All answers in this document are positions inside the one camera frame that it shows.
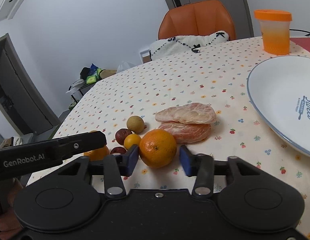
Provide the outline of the person's left hand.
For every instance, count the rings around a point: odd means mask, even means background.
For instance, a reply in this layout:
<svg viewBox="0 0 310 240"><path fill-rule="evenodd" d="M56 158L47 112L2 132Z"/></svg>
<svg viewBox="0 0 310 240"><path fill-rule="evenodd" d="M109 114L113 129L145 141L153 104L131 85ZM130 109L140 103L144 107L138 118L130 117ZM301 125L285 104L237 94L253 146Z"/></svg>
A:
<svg viewBox="0 0 310 240"><path fill-rule="evenodd" d="M0 239L11 239L22 230L13 210L16 194L22 189L17 178L0 181Z"/></svg>

